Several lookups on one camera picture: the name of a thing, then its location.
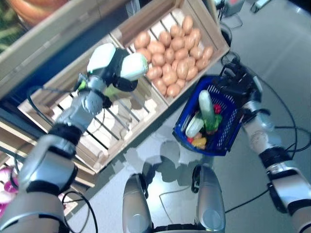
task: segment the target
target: black cable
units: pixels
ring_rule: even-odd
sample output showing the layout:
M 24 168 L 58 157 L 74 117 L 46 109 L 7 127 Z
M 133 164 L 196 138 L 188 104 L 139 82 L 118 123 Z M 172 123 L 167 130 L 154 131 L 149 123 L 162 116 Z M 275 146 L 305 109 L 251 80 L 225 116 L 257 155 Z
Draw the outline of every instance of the black cable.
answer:
M 72 202 L 76 202 L 76 201 L 82 201 L 83 199 L 77 199 L 77 200 L 70 200 L 70 201 L 65 201 L 63 202 L 63 205 L 64 204 L 67 204 L 67 203 L 72 203 Z M 89 214 L 91 213 L 90 209 L 88 208 L 87 209 L 87 216 L 86 216 L 86 220 L 81 228 L 81 230 L 78 232 L 78 233 L 82 233 L 84 231 L 84 229 L 86 228 L 86 225 L 87 225 L 87 222 L 88 222 L 88 219 L 89 219 Z
M 35 103 L 33 102 L 32 98 L 31 98 L 31 95 L 33 94 L 33 92 L 37 91 L 37 90 L 44 90 L 44 91 L 52 91 L 52 92 L 57 92 L 57 93 L 71 93 L 73 91 L 71 90 L 59 90 L 59 89 L 54 89 L 54 88 L 45 88 L 43 86 L 32 86 L 28 89 L 27 91 L 27 100 L 29 101 L 30 105 L 33 107 L 33 109 L 37 112 L 37 114 L 42 117 L 48 124 L 50 124 L 51 126 L 53 125 L 53 122 L 48 119 L 39 109 L 38 107 L 35 105 Z M 101 125 L 94 131 L 94 132 L 91 132 L 91 133 L 88 133 L 86 135 L 83 135 L 82 137 L 84 136 L 87 136 L 87 135 L 90 135 L 90 134 L 94 134 L 96 133 L 97 131 L 100 130 L 100 128 L 102 127 L 102 124 L 104 123 L 104 118 L 105 118 L 105 109 L 104 109 L 104 116 L 103 116 L 103 120 L 101 122 Z
M 63 204 L 72 203 L 72 202 L 76 202 L 76 201 L 82 201 L 82 200 L 83 200 L 83 199 L 69 200 L 69 201 L 63 202 Z
M 222 9 L 222 14 L 220 15 L 220 21 L 223 19 L 223 16 L 224 16 L 224 9 Z
M 42 117 L 48 124 L 50 124 L 51 126 L 53 125 L 53 122 L 48 119 L 35 105 L 35 103 L 33 102 L 33 100 L 31 99 L 31 95 L 33 94 L 33 92 L 37 91 L 37 90 L 46 90 L 46 91 L 52 91 L 52 92 L 58 92 L 58 93 L 70 93 L 72 91 L 69 90 L 59 90 L 59 89 L 54 89 L 54 88 L 45 88 L 43 86 L 32 86 L 28 89 L 27 91 L 27 100 L 29 101 L 30 105 L 33 107 L 33 109 L 37 112 L 37 114 Z
M 297 132 L 297 126 L 296 126 L 296 122 L 295 119 L 291 113 L 291 111 L 289 110 L 289 108 L 287 107 L 286 103 L 283 101 L 283 99 L 278 95 L 278 93 L 265 81 L 263 80 L 261 77 L 257 76 L 257 78 L 263 83 L 265 84 L 271 91 L 272 93 L 278 98 L 278 100 L 282 103 L 282 105 L 284 106 L 284 108 L 286 109 L 288 115 L 290 116 L 292 123 L 293 123 L 293 128 L 295 130 L 295 142 L 294 142 L 294 150 L 292 153 L 292 159 L 295 156 L 296 153 L 296 149 L 297 149 L 297 143 L 298 143 L 298 132 Z
M 18 156 L 18 152 L 23 149 L 25 146 L 31 144 L 31 142 L 25 142 L 23 143 L 19 148 L 16 149 L 16 151 L 14 152 L 13 158 L 14 158 L 14 167 L 16 170 L 16 173 L 19 174 L 19 168 L 18 168 L 18 164 L 17 164 L 17 156 Z
M 266 189 L 265 191 L 263 191 L 262 193 L 260 193 L 260 194 L 257 195 L 256 197 L 254 197 L 254 198 L 252 198 L 252 199 L 250 199 L 250 200 L 248 200 L 248 201 L 246 201 L 246 202 L 244 202 L 244 203 L 242 203 L 242 204 L 240 204 L 240 205 L 237 205 L 237 206 L 235 206 L 235 207 L 233 207 L 233 208 L 231 208 L 231 209 L 226 210 L 225 213 L 227 214 L 227 213 L 229 213 L 229 212 L 231 212 L 231 211 L 233 211 L 233 210 L 235 210 L 235 209 L 238 209 L 239 207 L 244 206 L 244 205 L 246 205 L 246 204 L 248 204 L 248 203 L 250 203 L 250 202 L 256 200 L 257 198 L 260 198 L 261 196 L 263 196 L 263 195 L 266 194 L 267 192 L 268 192 L 268 189 Z
M 233 14 L 232 16 L 235 16 L 238 19 L 238 21 L 240 22 L 240 24 L 237 25 L 237 26 L 234 26 L 234 27 L 229 27 L 229 26 L 228 27 L 230 29 L 237 29 L 237 28 L 242 27 L 243 26 L 243 21 L 242 21 L 241 17 L 238 14 Z
M 11 174 L 10 174 L 10 182 L 11 182 L 11 185 L 13 186 L 14 189 L 18 190 L 18 185 L 15 183 L 14 181 L 14 177 L 13 177 L 13 168 L 11 170 Z
M 224 6 L 225 6 L 225 0 L 222 0 L 222 1 L 220 2 L 220 8 L 219 8 L 219 13 L 218 13 L 218 18 L 220 18 L 220 14 L 221 14 L 221 12 L 223 11 Z
M 221 59 L 221 63 L 222 63 L 223 66 L 225 65 L 225 64 L 224 64 L 224 63 L 225 63 L 224 58 L 226 58 L 227 61 L 230 62 L 230 60 L 227 58 L 227 55 L 234 55 L 235 58 L 237 58 L 238 60 L 240 60 L 240 56 L 239 56 L 237 53 L 232 52 L 232 51 L 229 51 L 229 52 L 228 52 L 225 56 L 223 56 L 222 59 Z M 298 150 L 301 151 L 301 150 L 305 150 L 306 148 L 308 148 L 308 147 L 310 146 L 309 144 L 311 143 L 311 141 L 310 141 L 306 146 L 304 146 L 303 148 L 297 150 L 297 141 L 298 141 L 298 139 L 297 139 L 297 138 L 298 138 L 298 136 L 297 136 L 297 129 L 300 128 L 300 127 L 297 127 L 297 126 L 296 126 L 296 122 L 295 122 L 295 119 L 294 119 L 294 117 L 293 117 L 291 111 L 289 110 L 289 108 L 287 107 L 287 105 L 286 105 L 286 103 L 283 101 L 283 99 L 278 95 L 278 93 L 277 93 L 265 80 L 263 80 L 261 77 L 257 76 L 257 78 L 258 78 L 263 84 L 265 84 L 265 85 L 272 91 L 272 93 L 278 98 L 278 100 L 282 103 L 283 107 L 286 109 L 288 115 L 290 116 L 290 118 L 291 118 L 291 120 L 292 120 L 293 126 L 286 126 L 286 128 L 293 128 L 293 129 L 294 129 L 294 131 L 295 131 L 295 142 L 294 142 L 291 146 L 289 146 L 286 150 L 287 150 L 288 152 L 293 152 L 293 154 L 292 154 L 292 159 L 293 159 L 294 156 L 295 156 L 295 153 L 298 152 Z M 257 195 L 256 197 L 254 197 L 254 198 L 252 198 L 252 199 L 250 199 L 250 200 L 248 200 L 248 201 L 246 201 L 246 202 L 244 202 L 244 203 L 242 203 L 242 204 L 240 204 L 240 205 L 238 205 L 238 206 L 235 206 L 235 207 L 233 207 L 233 208 L 227 210 L 225 213 L 229 213 L 230 211 L 233 211 L 233 210 L 235 210 L 235 209 L 237 209 L 237 208 L 239 208 L 239 207 L 241 207 L 241 206 L 244 206 L 244 205 L 246 205 L 246 204 L 248 204 L 248 203 L 250 203 L 250 202 L 252 202 L 252 201 L 254 201 L 254 200 L 258 199 L 258 198 L 260 198 L 261 196 L 263 196 L 263 195 L 264 195 L 265 193 L 267 193 L 267 192 L 268 192 L 268 189 L 266 189 L 264 192 L 260 193 L 260 194 Z
M 294 129 L 293 126 L 275 126 L 276 129 Z M 301 152 L 301 151 L 304 151 L 306 150 L 307 148 L 309 148 L 311 146 L 311 132 L 302 128 L 302 127 L 296 127 L 297 130 L 300 130 L 300 131 L 303 131 L 305 132 L 306 134 L 309 135 L 309 142 L 307 143 L 307 145 L 305 145 L 304 147 L 302 148 L 299 148 L 299 149 L 295 149 L 295 150 L 289 150 L 290 147 L 292 147 L 294 145 L 294 143 L 289 146 L 286 151 L 287 152 Z
M 78 195 L 79 197 L 81 197 L 81 199 L 83 199 L 83 200 L 86 202 L 86 204 L 87 204 L 87 206 L 88 206 L 88 209 L 89 209 L 89 211 L 92 213 L 92 216 L 93 216 L 94 225 L 95 225 L 95 232 L 98 233 L 98 225 L 97 225 L 97 220 L 96 220 L 96 216 L 95 216 L 94 210 L 93 210 L 91 204 L 89 203 L 88 199 L 86 199 L 85 196 L 84 196 L 82 193 L 76 192 L 76 191 L 68 191 L 68 192 L 65 193 L 64 196 L 63 196 L 62 204 L 64 203 L 65 197 L 66 197 L 68 194 L 70 194 L 70 193 L 74 193 L 74 194 Z M 72 228 L 69 226 L 69 224 L 68 224 L 66 218 L 65 218 L 65 224 L 66 224 L 67 228 L 68 228 L 72 233 L 81 233 L 81 232 L 84 230 L 85 226 L 86 226 L 87 220 L 88 220 L 88 218 L 86 219 L 86 221 L 85 221 L 85 223 L 84 223 L 82 229 L 81 229 L 79 232 L 75 232 L 75 231 L 72 230 Z

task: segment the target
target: white vegetable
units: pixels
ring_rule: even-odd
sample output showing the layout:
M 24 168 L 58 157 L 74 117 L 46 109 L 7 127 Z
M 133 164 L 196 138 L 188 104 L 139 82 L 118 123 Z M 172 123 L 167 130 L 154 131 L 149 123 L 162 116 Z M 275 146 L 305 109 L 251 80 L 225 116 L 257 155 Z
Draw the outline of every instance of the white vegetable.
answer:
M 204 127 L 202 114 L 196 113 L 186 128 L 186 136 L 193 138 Z

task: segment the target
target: white robot fingertip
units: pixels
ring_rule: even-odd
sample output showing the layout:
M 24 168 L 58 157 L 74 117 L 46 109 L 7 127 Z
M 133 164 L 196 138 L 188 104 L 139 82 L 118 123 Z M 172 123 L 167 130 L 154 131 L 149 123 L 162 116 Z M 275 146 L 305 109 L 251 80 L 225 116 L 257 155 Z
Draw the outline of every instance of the white robot fingertip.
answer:
M 93 70 L 108 66 L 115 52 L 116 48 L 112 43 L 98 46 L 89 59 L 87 72 L 92 73 Z
M 142 54 L 135 52 L 124 58 L 120 76 L 132 82 L 140 78 L 147 71 L 147 59 Z

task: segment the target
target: wooden crate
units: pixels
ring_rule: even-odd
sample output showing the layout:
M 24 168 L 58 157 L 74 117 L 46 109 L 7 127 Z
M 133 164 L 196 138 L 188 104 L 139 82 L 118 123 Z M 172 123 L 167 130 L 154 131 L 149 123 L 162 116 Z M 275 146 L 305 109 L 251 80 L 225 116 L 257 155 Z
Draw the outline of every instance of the wooden crate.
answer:
M 129 0 L 71 0 L 0 55 L 0 99 L 45 61 Z
M 47 82 L 45 87 L 72 89 L 78 74 L 86 73 L 88 60 L 95 48 L 107 42 L 119 46 L 111 36 L 106 36 Z M 106 94 L 113 102 L 112 106 L 96 116 L 77 146 L 77 157 L 95 172 L 104 168 L 168 107 L 145 79 L 140 79 L 131 93 L 109 87 Z M 55 121 L 76 95 L 37 91 L 32 99 L 50 120 Z M 51 128 L 27 100 L 18 108 L 46 132 Z
M 27 154 L 36 145 L 36 138 L 32 138 L 26 132 L 11 125 L 7 121 L 0 119 L 0 146 L 16 153 L 20 157 L 26 157 Z M 13 157 L 4 152 L 0 153 L 0 166 L 8 163 L 8 160 L 12 160 Z M 78 174 L 76 182 L 83 184 L 87 187 L 94 187 L 96 175 L 95 172 L 89 169 L 85 164 L 81 163 L 77 159 L 73 159 L 73 162 L 78 167 Z
M 201 0 L 152 1 L 54 76 L 45 87 L 72 89 L 78 74 L 86 73 L 88 60 L 99 45 L 110 42 L 116 47 L 127 48 L 132 53 L 135 51 L 133 39 L 139 32 L 149 30 L 153 39 L 156 39 L 159 30 L 168 30 L 172 24 L 181 24 L 184 15 L 191 15 L 194 27 L 200 28 L 200 46 L 212 45 L 215 52 L 209 66 L 187 84 L 179 94 L 180 97 L 228 51 L 228 45 Z M 95 172 L 103 169 L 178 98 L 164 98 L 146 78 L 139 79 L 138 86 L 132 93 L 116 91 L 111 95 L 110 90 L 105 94 L 113 101 L 113 105 L 96 116 L 88 133 L 85 133 L 77 146 L 77 157 Z M 75 95 L 76 93 L 68 95 L 39 90 L 32 95 L 32 99 L 54 121 L 64 108 L 70 106 Z M 50 129 L 50 125 L 32 109 L 28 101 L 24 101 L 19 109 L 45 131 Z
M 224 40 L 219 28 L 201 0 L 155 0 L 146 5 L 140 12 L 121 24 L 111 34 L 129 52 L 135 52 L 134 39 L 142 31 L 148 31 L 151 40 L 158 40 L 162 31 L 170 31 L 174 24 L 181 26 L 186 15 L 193 18 L 193 27 L 201 31 L 200 48 L 213 46 L 214 53 L 209 65 L 201 70 L 198 75 L 186 84 L 175 98 L 165 98 L 164 101 L 171 105 L 223 55 L 229 51 L 229 46 Z

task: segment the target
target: cable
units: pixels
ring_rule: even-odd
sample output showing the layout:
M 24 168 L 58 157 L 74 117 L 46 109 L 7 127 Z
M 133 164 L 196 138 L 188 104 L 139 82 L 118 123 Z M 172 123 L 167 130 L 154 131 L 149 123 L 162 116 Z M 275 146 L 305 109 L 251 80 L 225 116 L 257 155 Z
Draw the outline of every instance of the cable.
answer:
M 297 126 L 296 126 L 296 122 L 295 119 L 291 113 L 291 111 L 289 110 L 289 108 L 287 107 L 286 103 L 283 101 L 283 99 L 278 95 L 278 93 L 265 81 L 263 80 L 261 77 L 257 76 L 257 78 L 263 83 L 265 84 L 272 92 L 273 94 L 278 98 L 278 100 L 282 103 L 282 105 L 284 106 L 284 108 L 286 109 L 286 112 L 288 113 L 288 115 L 290 116 L 292 123 L 293 123 L 293 128 L 295 130 L 295 142 L 294 142 L 294 150 L 292 153 L 292 159 L 295 156 L 296 153 L 296 149 L 297 149 L 297 141 L 298 141 L 298 133 L 297 133 Z
M 15 183 L 14 178 L 13 178 L 13 168 L 11 170 L 11 174 L 10 174 L 10 182 L 11 185 L 13 186 L 14 189 L 18 190 L 18 185 Z
M 164 209 L 164 212 L 165 212 L 166 216 L 169 218 L 171 224 L 173 224 L 173 221 L 172 221 L 172 219 L 170 218 L 169 214 L 167 213 L 167 211 L 166 211 L 166 209 L 165 209 L 165 206 L 164 206 L 164 204 L 163 204 L 163 201 L 162 201 L 161 196 L 166 195 L 166 194 L 170 194 L 170 193 L 179 193 L 179 192 L 184 191 L 184 190 L 186 190 L 186 189 L 188 189 L 188 188 L 190 188 L 190 187 L 191 187 L 191 185 L 190 185 L 190 186 L 187 186 L 186 188 L 180 189 L 180 190 L 171 191 L 171 192 L 166 192 L 166 193 L 161 193 L 161 194 L 159 195 L 159 198 L 160 198 L 162 207 L 163 207 L 163 209 Z
M 237 29 L 237 28 L 240 28 L 240 27 L 242 27 L 243 26 L 243 21 L 242 21 L 242 19 L 241 19 L 241 17 L 237 14 L 237 13 L 235 13 L 235 14 L 233 14 L 232 16 L 235 16 L 237 19 L 238 19 L 238 21 L 240 22 L 240 24 L 238 25 L 238 26 L 234 26 L 234 27 L 229 27 L 230 29 Z
M 25 142 L 24 144 L 22 144 L 19 148 L 16 149 L 16 151 L 14 152 L 13 158 L 14 158 L 14 167 L 16 170 L 16 173 L 19 174 L 19 168 L 18 168 L 18 164 L 17 164 L 17 156 L 18 156 L 18 152 L 23 149 L 25 146 L 30 145 L 31 142 L 33 142 L 35 140 L 31 140 L 30 142 Z
M 63 202 L 63 204 L 67 204 L 67 203 L 72 203 L 72 202 L 76 202 L 76 201 L 82 201 L 83 199 L 77 199 L 77 200 L 70 200 L 70 201 L 65 201 Z M 88 219 L 89 219 L 89 214 L 90 214 L 90 209 L 88 208 L 87 209 L 87 216 L 86 216 L 86 220 L 81 228 L 81 230 L 78 232 L 78 233 L 82 233 L 84 231 L 84 229 L 86 228 L 86 225 L 87 225 L 87 222 L 88 222 Z
M 37 112 L 37 114 L 42 117 L 48 124 L 50 124 L 51 126 L 53 125 L 53 122 L 48 119 L 35 105 L 35 103 L 33 102 L 33 100 L 31 99 L 31 95 L 33 92 L 42 89 L 42 90 L 46 90 L 46 91 L 52 91 L 52 92 L 58 92 L 58 93 L 70 93 L 72 91 L 69 90 L 58 90 L 58 89 L 54 89 L 54 88 L 45 88 L 43 86 L 32 86 L 28 89 L 27 91 L 27 100 L 29 101 L 30 105 L 33 107 L 33 109 Z
M 92 216 L 93 216 L 94 225 L 95 225 L 95 232 L 98 233 L 98 225 L 97 225 L 97 220 L 96 220 L 96 216 L 95 216 L 94 210 L 93 210 L 91 204 L 89 203 L 88 199 L 86 199 L 85 196 L 84 196 L 82 193 L 76 192 L 76 191 L 68 191 L 68 192 L 65 193 L 64 196 L 63 196 L 62 204 L 64 204 L 65 197 L 66 197 L 68 194 L 70 194 L 70 193 L 74 193 L 74 194 L 78 195 L 79 197 L 81 197 L 81 199 L 83 199 L 83 200 L 86 202 L 86 204 L 87 204 L 87 206 L 88 206 L 88 209 L 89 209 L 89 211 L 92 213 Z M 73 231 L 72 228 L 69 226 L 69 224 L 68 224 L 68 222 L 67 222 L 67 220 L 66 220 L 66 218 L 65 218 L 65 224 L 66 224 L 66 226 L 68 227 L 68 229 L 69 229 L 72 233 L 81 233 L 81 232 L 84 230 L 87 221 L 88 221 L 88 217 L 87 217 L 87 219 L 86 219 L 86 221 L 85 221 L 85 223 L 84 223 L 82 229 L 81 229 L 79 232 L 75 232 L 75 231 Z
M 252 199 L 250 199 L 250 200 L 248 200 L 248 201 L 246 201 L 246 202 L 244 202 L 244 203 L 242 203 L 242 204 L 240 204 L 240 205 L 237 205 L 237 206 L 235 206 L 235 207 L 233 207 L 233 208 L 231 208 L 231 209 L 228 209 L 227 211 L 225 211 L 225 213 L 227 214 L 227 213 L 229 213 L 229 212 L 231 212 L 231 211 L 233 211 L 233 210 L 235 210 L 235 209 L 238 209 L 239 207 L 244 206 L 244 205 L 246 205 L 246 204 L 248 204 L 248 203 L 250 203 L 250 202 L 256 200 L 257 198 L 260 198 L 261 196 L 263 196 L 263 195 L 266 194 L 267 192 L 268 192 L 268 189 L 266 189 L 265 191 L 263 191 L 262 193 L 260 193 L 260 194 L 257 195 L 256 197 L 254 197 L 254 198 L 252 198 Z
M 37 112 L 37 114 L 43 118 L 48 124 L 50 124 L 51 126 L 53 125 L 53 122 L 48 119 L 39 109 L 38 107 L 35 105 L 35 103 L 33 102 L 32 98 L 31 98 L 31 95 L 33 92 L 37 91 L 37 90 L 44 90 L 44 91 L 52 91 L 52 92 L 57 92 L 57 93 L 71 93 L 73 91 L 71 90 L 59 90 L 59 89 L 54 89 L 54 88 L 45 88 L 43 86 L 32 86 L 28 89 L 27 91 L 27 100 L 29 101 L 30 105 L 33 107 L 33 109 Z M 105 118 L 105 109 L 104 109 L 104 115 L 103 115 L 103 120 L 100 124 L 100 126 L 94 131 L 94 132 L 91 132 L 91 133 L 87 133 L 86 135 L 82 135 L 82 137 L 84 136 L 88 136 L 90 134 L 94 134 L 96 133 L 97 131 L 100 130 L 100 128 L 102 127 L 102 125 L 104 124 L 104 118 Z
M 221 7 L 219 8 L 218 18 L 220 18 L 220 14 L 221 14 L 222 10 L 224 9 L 225 0 L 222 0 L 222 1 L 220 2 L 220 6 L 221 6 Z
M 83 199 L 69 200 L 69 201 L 63 202 L 63 204 L 72 203 L 72 202 L 76 202 L 76 201 L 82 201 L 82 200 Z
M 236 59 L 240 60 L 240 56 L 235 53 L 235 52 L 232 52 L 232 51 L 229 51 L 225 56 L 222 57 L 221 59 L 221 63 L 222 65 L 224 66 L 225 65 L 225 58 L 230 61 L 227 56 L 228 55 L 233 55 L 235 56 Z M 291 121 L 293 123 L 293 128 L 294 128 L 294 131 L 295 131 L 295 142 L 294 142 L 294 150 L 292 151 L 292 159 L 294 158 L 295 156 L 295 153 L 296 153 L 296 149 L 297 149 L 297 141 L 298 141 L 298 136 L 297 136 L 297 127 L 296 127 L 296 122 L 295 122 L 295 119 L 291 113 L 291 111 L 289 110 L 289 108 L 287 107 L 286 103 L 284 102 L 284 100 L 280 97 L 280 95 L 278 95 L 278 93 L 264 80 L 262 79 L 261 77 L 257 76 L 257 78 L 263 83 L 265 84 L 270 90 L 271 92 L 277 97 L 277 99 L 281 102 L 281 104 L 283 105 L 283 107 L 285 108 L 286 112 L 288 113 L 288 115 L 290 116 L 291 118 Z
M 276 129 L 294 129 L 293 126 L 275 126 Z M 299 149 L 295 149 L 295 150 L 289 150 L 290 147 L 292 147 L 294 145 L 294 143 L 289 146 L 286 151 L 287 152 L 301 152 L 301 151 L 304 151 L 306 150 L 307 148 L 309 148 L 311 146 L 311 132 L 302 128 L 302 127 L 296 127 L 297 130 L 300 130 L 300 131 L 303 131 L 305 133 L 307 133 L 309 135 L 309 142 L 307 143 L 307 145 L 305 145 L 304 147 L 302 148 L 299 148 Z

